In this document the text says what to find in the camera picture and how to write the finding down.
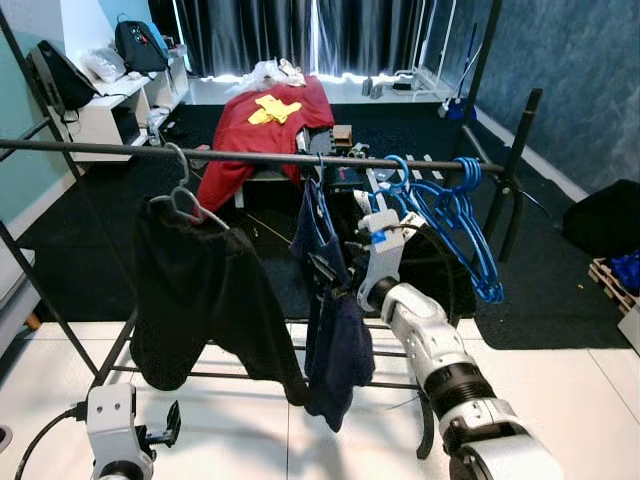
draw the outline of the gray hanger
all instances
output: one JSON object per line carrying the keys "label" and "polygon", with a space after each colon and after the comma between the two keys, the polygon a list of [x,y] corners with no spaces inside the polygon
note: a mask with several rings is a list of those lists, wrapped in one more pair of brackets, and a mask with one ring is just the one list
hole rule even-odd
{"label": "gray hanger", "polygon": [[[206,217],[209,217],[225,230],[229,230],[229,225],[223,222],[218,216],[214,215],[212,212],[201,206],[200,203],[198,203],[198,199],[195,197],[195,195],[186,188],[186,185],[189,183],[189,164],[187,163],[187,158],[184,156],[184,153],[182,153],[182,150],[180,150],[180,147],[178,147],[175,143],[166,143],[165,147],[169,147],[175,150],[178,154],[178,159],[180,160],[182,168],[184,169],[184,177],[180,179],[180,181],[178,182],[178,186],[171,190],[171,193],[169,195],[160,195],[158,197],[152,198],[151,200],[149,200],[149,203],[161,201],[169,202],[169,204],[173,207],[173,211],[178,216],[186,220],[199,224],[202,223]],[[196,207],[195,210],[197,212],[197,216],[183,212],[178,208],[176,197],[179,193],[186,195],[193,202],[194,206]]]}

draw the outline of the black backpack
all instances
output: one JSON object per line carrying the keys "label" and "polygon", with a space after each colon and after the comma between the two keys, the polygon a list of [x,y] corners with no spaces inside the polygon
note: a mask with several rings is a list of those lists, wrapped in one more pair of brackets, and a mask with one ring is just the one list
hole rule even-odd
{"label": "black backpack", "polygon": [[127,71],[163,72],[169,63],[144,22],[125,21],[116,26],[116,50]]}
{"label": "black backpack", "polygon": [[67,110],[77,110],[100,95],[91,81],[56,47],[46,40],[31,49],[27,56],[45,97],[61,117]]}
{"label": "black backpack", "polygon": [[593,257],[615,258],[640,248],[640,184],[618,180],[565,212],[562,235]]}

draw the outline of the clothing rack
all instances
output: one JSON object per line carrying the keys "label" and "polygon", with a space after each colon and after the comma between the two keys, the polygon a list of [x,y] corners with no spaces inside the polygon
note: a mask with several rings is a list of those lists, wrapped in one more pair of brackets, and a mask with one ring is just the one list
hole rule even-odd
{"label": "clothing rack", "polygon": [[[471,143],[472,147],[477,153],[479,160],[481,161],[482,171],[485,173],[485,177],[491,178],[496,182],[496,191],[493,197],[493,202],[491,205],[491,209],[489,211],[489,215],[484,225],[484,234],[487,237],[487,240],[492,236],[495,226],[500,218],[502,213],[505,197],[507,195],[511,195],[513,197],[513,210],[510,215],[509,225],[507,229],[507,233],[505,238],[503,239],[502,248],[500,251],[499,260],[502,262],[507,261],[509,254],[513,248],[515,243],[517,231],[519,229],[520,220],[523,214],[523,193],[520,188],[520,184],[516,177],[516,167],[518,162],[520,161],[520,157],[522,155],[522,151],[524,149],[526,138],[529,133],[529,129],[531,127],[531,123],[535,116],[537,105],[540,100],[540,96],[542,91],[534,89],[531,92],[531,96],[529,97],[529,102],[527,103],[527,108],[522,116],[522,120],[520,122],[520,126],[518,128],[518,132],[511,149],[511,154],[509,155],[508,161],[506,165],[497,165],[494,164],[489,156],[486,154],[484,149],[482,148],[480,142],[473,135],[473,132],[470,129],[470,122],[472,116],[473,105],[475,103],[475,99],[477,96],[477,91],[480,86],[480,80],[482,78],[482,73],[484,71],[484,66],[486,64],[486,60],[489,54],[489,49],[491,47],[491,40],[493,38],[493,34],[496,29],[498,15],[501,6],[501,0],[493,0],[491,7],[491,14],[489,16],[489,22],[487,24],[487,28],[485,31],[485,38],[483,41],[482,50],[479,56],[478,65],[475,70],[471,91],[469,93],[464,120],[462,122],[460,134],[456,141],[456,147],[454,152],[452,152],[452,159],[455,157],[457,151],[459,150],[463,140],[466,138]],[[29,86],[31,93],[33,94],[38,108],[42,113],[43,120],[38,122],[33,127],[29,128],[25,131],[19,139],[9,140],[9,139],[0,139],[0,148],[4,148],[5,150],[0,153],[0,163],[19,150],[32,150],[32,151],[52,151],[52,152],[60,152],[62,153],[64,160],[71,170],[76,182],[78,183],[78,188],[82,195],[83,201],[87,206],[92,218],[94,221],[98,223],[100,226],[104,236],[108,241],[109,248],[111,253],[114,256],[120,270],[122,271],[123,277],[129,288],[132,292],[135,291],[135,284],[131,277],[130,272],[125,267],[124,262],[122,261],[121,255],[116,247],[114,241],[111,239],[104,223],[102,222],[99,214],[97,213],[91,197],[87,191],[87,188],[84,184],[83,177],[78,170],[77,165],[75,164],[71,153],[72,152],[84,152],[84,153],[111,153],[111,154],[123,154],[123,155],[136,155],[143,159],[149,159],[151,161],[151,157],[167,157],[171,156],[175,157],[175,151],[170,148],[164,147],[133,147],[133,146],[124,146],[124,145],[99,145],[99,144],[87,144],[87,143],[68,143],[64,141],[62,133],[57,128],[56,123],[53,120],[51,112],[47,107],[46,101],[35,84],[34,78],[31,75],[29,67],[25,61],[24,56],[18,46],[18,43],[11,31],[7,20],[4,16],[2,8],[0,8],[0,28],[2,29],[7,43],[13,55],[16,58],[18,66],[22,72],[22,75]],[[54,142],[47,141],[33,141],[30,140],[34,135],[38,132],[44,130],[45,128],[49,128],[53,137],[55,139]],[[267,164],[267,165],[283,165],[283,164],[295,164],[295,165],[320,165],[320,159],[316,156],[311,155],[284,155],[284,154],[259,154],[259,153],[244,153],[244,152],[220,152],[220,151],[197,151],[185,149],[183,150],[184,155],[187,158],[195,159],[195,160],[203,160],[207,162],[216,162],[216,161],[237,161],[237,162],[247,162],[247,163],[256,163],[256,164]],[[388,168],[388,169],[396,169],[398,164],[392,160],[381,160],[381,159],[352,159],[352,158],[337,158],[337,157],[327,157],[323,159],[324,165],[327,166],[346,166],[352,168]],[[449,173],[452,172],[461,172],[463,167],[461,164],[457,162],[423,162],[423,161],[414,161],[411,162],[411,170],[419,170],[419,171],[431,171],[431,170],[441,170]],[[70,328],[66,319],[60,315],[58,309],[51,301],[47,291],[43,288],[40,283],[38,276],[36,275],[33,267],[24,257],[16,241],[11,236],[11,233],[7,229],[4,222],[0,219],[0,238],[7,245],[9,251],[18,262],[20,267],[25,273],[27,279],[31,282],[33,287],[36,289],[38,294],[40,295],[42,301],[50,310],[53,318],[58,322],[65,335],[68,337],[71,344],[74,346],[82,360],[85,362],[89,370],[94,376],[94,380],[91,384],[91,388],[96,386],[103,385],[110,372],[120,371],[120,372],[139,372],[139,369],[135,367],[121,366],[116,365],[118,356],[122,352],[125,344],[131,339],[131,332],[136,323],[137,319],[137,311],[134,310],[133,313],[129,316],[129,318],[125,321],[122,330],[118,334],[115,339],[109,353],[107,354],[104,362],[100,367],[97,367],[94,362],[89,357],[87,351],[82,346],[77,336]],[[304,324],[306,321],[303,320],[289,320],[288,323],[296,323],[296,324]],[[388,329],[387,326],[383,325],[368,325],[370,329]],[[304,350],[304,347],[295,347],[296,350]],[[404,353],[396,353],[396,352],[374,352],[375,356],[384,356],[384,357],[398,357],[398,358],[407,358]],[[227,379],[248,379],[247,375],[242,374],[229,374],[229,373],[215,373],[215,372],[191,372],[190,376],[194,377],[207,377],[207,378],[227,378]],[[376,388],[393,388],[393,389],[408,389],[408,390],[417,390],[418,396],[420,398],[422,413],[423,413],[423,422],[424,422],[424,435],[422,439],[421,445],[417,449],[418,458],[424,459],[427,457],[431,450],[431,446],[433,443],[433,435],[434,435],[434,418],[431,407],[429,406],[428,399],[421,389],[417,387],[415,384],[410,383],[386,383],[386,382],[372,382],[369,386]]]}

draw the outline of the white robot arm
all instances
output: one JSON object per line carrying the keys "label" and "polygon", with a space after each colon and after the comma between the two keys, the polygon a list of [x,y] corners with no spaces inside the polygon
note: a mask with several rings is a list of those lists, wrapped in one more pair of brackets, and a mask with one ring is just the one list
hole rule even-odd
{"label": "white robot arm", "polygon": [[[366,289],[361,287],[358,299],[363,308],[380,311],[413,363],[419,388],[440,421],[439,433],[451,457],[450,478],[564,478],[557,461],[509,403],[496,398],[442,307],[411,285],[398,282],[402,246],[398,246],[398,229],[389,228],[394,226],[398,221],[392,211],[368,215],[360,222],[376,245],[370,251]],[[387,276],[384,265],[391,266]]]}
{"label": "white robot arm", "polygon": [[167,428],[147,433],[135,426],[136,391],[130,383],[97,387],[87,398],[87,435],[95,456],[93,480],[150,480],[156,452],[152,445],[172,447],[180,433],[178,402],[169,409]]}

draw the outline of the red shirt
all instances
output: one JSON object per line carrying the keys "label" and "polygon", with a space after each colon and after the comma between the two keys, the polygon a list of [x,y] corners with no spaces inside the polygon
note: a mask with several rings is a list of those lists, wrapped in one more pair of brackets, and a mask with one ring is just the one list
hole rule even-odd
{"label": "red shirt", "polygon": [[[264,92],[246,92],[227,103],[216,127],[213,149],[232,152],[295,153],[296,135],[303,127],[333,126],[331,107],[320,81],[305,77],[306,87],[276,85]],[[259,108],[257,98],[273,95],[286,105],[300,102],[302,108],[292,113],[284,124],[277,121],[252,125],[249,117]],[[215,211],[242,186],[251,175],[254,165],[241,162],[209,162],[198,188],[198,201],[203,207]],[[300,171],[295,165],[285,165],[284,173],[294,183],[300,182]]]}

